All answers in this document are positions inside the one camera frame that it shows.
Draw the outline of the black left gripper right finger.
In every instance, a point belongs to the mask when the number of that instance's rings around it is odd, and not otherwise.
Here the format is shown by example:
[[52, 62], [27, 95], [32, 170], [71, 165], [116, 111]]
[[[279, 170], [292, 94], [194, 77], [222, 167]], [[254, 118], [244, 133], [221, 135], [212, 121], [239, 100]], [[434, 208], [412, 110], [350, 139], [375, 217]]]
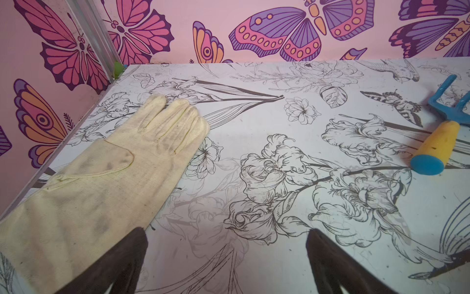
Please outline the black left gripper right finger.
[[308, 233], [306, 250], [320, 294], [393, 294], [361, 264], [318, 229]]

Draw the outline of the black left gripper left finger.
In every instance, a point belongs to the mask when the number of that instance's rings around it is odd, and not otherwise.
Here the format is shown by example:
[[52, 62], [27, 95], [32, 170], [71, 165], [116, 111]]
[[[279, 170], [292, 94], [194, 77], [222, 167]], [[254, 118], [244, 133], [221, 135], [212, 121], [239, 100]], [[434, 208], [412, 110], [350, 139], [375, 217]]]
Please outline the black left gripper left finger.
[[145, 230], [137, 227], [57, 293], [133, 294], [147, 248]]

